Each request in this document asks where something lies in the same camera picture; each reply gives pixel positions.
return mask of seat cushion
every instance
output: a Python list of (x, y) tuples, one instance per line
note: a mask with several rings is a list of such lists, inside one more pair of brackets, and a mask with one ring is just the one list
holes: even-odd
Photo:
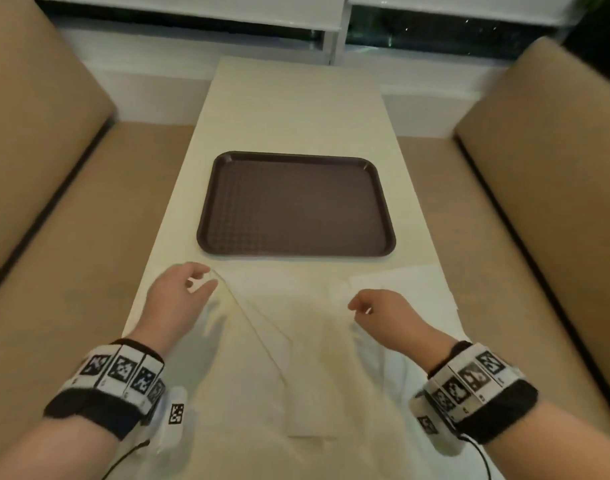
[(541, 39), (457, 133), (610, 384), (610, 82)]
[(191, 127), (118, 123), (0, 287), (0, 452), (121, 336)]
[(0, 0), (0, 267), (113, 111), (34, 0)]
[(399, 144), (465, 332), (610, 435), (607, 403), (456, 144)]

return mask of black and white wristband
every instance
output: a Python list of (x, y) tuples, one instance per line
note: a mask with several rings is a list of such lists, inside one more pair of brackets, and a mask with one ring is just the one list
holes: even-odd
[(460, 342), (423, 387), (428, 401), (461, 434), (486, 444), (524, 417), (538, 390), (520, 370), (481, 344)]
[(45, 407), (44, 416), (82, 416), (123, 440), (165, 392), (164, 367), (160, 355), (130, 339), (96, 347)]

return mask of brown tray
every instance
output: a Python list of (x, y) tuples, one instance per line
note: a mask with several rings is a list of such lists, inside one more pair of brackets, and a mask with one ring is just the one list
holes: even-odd
[(377, 257), (396, 246), (372, 163), (278, 153), (214, 160), (196, 238), (216, 255)]

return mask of backrest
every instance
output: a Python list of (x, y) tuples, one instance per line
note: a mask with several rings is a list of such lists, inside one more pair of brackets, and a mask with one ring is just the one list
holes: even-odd
[(113, 111), (33, 0), (0, 0), (0, 267)]
[(610, 384), (610, 83), (540, 39), (456, 132)]

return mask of black cable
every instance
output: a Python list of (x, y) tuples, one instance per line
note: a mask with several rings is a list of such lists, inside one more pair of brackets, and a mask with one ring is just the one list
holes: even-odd
[(476, 448), (476, 451), (478, 451), (478, 454), (483, 459), (483, 463), (485, 463), (485, 469), (487, 470), (487, 480), (492, 480), (492, 472), (489, 470), (489, 464), (487, 463), (487, 459), (485, 458), (485, 455), (480, 450), (480, 448), (478, 447), (476, 442), (474, 440), (472, 440), (469, 436), (465, 436), (465, 435), (459, 436), (459, 439), (461, 441), (467, 441), (467, 443), (471, 443), (472, 446), (474, 446), (474, 448)]
[(132, 453), (134, 453), (136, 450), (140, 450), (141, 448), (145, 448), (145, 446), (149, 445), (149, 440), (145, 440), (143, 441), (143, 443), (139, 443), (136, 446), (134, 446), (134, 448), (132, 448), (131, 450), (129, 450), (127, 453), (125, 453), (122, 457), (120, 457), (118, 460), (116, 460), (116, 463), (113, 464), (111, 467), (109, 467), (109, 470), (107, 471), (107, 473), (103, 476), (103, 478), (101, 478), (101, 480), (106, 480), (106, 478), (109, 476), (110, 473), (112, 473), (114, 471), (115, 468), (117, 468), (118, 465), (121, 464), (121, 462), (127, 458), (129, 455), (131, 455)]

